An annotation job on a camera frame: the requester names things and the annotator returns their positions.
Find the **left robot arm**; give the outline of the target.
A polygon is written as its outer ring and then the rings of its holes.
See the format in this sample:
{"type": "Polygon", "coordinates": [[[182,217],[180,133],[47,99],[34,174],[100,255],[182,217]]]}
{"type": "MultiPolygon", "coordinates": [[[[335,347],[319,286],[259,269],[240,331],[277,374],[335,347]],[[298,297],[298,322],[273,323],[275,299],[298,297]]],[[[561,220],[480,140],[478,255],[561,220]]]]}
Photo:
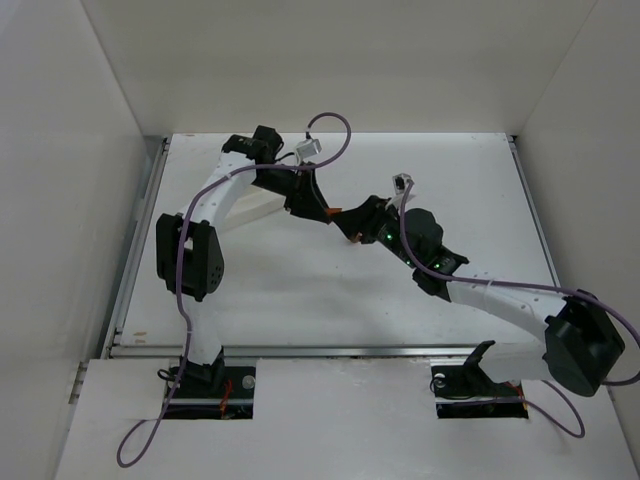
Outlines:
{"type": "Polygon", "coordinates": [[[309,160],[321,152],[320,141],[305,133],[289,154],[293,165],[282,162],[284,146],[273,128],[258,126],[251,136],[231,135],[221,147],[217,164],[204,186],[177,214],[163,214],[156,222],[156,271],[176,297],[185,321],[184,353],[172,382],[214,390],[223,382],[221,349],[199,346],[198,315],[187,306],[214,293],[220,286],[225,262],[219,229],[242,194],[255,186],[285,199],[291,212],[303,219],[328,223],[329,207],[319,193],[316,164],[309,160]]]}

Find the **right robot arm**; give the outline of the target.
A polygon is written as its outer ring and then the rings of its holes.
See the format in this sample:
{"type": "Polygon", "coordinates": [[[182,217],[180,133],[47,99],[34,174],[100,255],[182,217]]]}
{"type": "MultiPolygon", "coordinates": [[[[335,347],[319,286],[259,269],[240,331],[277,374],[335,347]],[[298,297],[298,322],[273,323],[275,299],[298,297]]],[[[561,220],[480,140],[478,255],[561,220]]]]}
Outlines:
{"type": "Polygon", "coordinates": [[[574,394],[591,397],[625,350],[622,337],[593,296],[559,295],[539,289],[500,287],[490,272],[447,249],[434,215],[414,208],[400,212],[371,196],[360,206],[330,218],[355,243],[380,243],[412,268],[428,295],[472,307],[532,335],[521,344],[482,341],[467,358],[471,370],[503,383],[554,380],[574,394]]]}

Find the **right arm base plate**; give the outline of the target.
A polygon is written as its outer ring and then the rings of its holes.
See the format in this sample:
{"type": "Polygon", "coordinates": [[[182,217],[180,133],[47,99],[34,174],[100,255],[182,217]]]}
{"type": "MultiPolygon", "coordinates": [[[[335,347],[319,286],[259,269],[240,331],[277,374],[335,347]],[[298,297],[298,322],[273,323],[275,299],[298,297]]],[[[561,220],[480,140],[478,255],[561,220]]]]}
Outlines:
{"type": "Polygon", "coordinates": [[[528,419],[520,383],[494,383],[476,367],[431,367],[429,388],[439,419],[528,419]]]}

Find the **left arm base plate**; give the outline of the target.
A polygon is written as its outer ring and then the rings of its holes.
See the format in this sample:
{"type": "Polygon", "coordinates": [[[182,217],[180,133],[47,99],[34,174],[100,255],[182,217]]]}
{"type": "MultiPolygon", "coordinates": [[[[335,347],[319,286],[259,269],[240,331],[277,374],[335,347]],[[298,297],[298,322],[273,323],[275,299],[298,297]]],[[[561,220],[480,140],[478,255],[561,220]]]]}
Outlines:
{"type": "Polygon", "coordinates": [[[212,383],[184,373],[164,420],[250,420],[254,413],[256,367],[225,366],[212,383]]]}

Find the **white plastic tray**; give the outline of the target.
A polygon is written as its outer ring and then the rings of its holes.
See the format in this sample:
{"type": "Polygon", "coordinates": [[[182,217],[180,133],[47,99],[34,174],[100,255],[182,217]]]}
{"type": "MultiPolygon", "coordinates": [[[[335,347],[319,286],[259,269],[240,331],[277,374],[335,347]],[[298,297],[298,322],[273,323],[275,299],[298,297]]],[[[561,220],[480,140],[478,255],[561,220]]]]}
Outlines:
{"type": "Polygon", "coordinates": [[[227,232],[259,220],[283,208],[284,197],[258,187],[249,187],[225,217],[221,231],[227,232]]]}

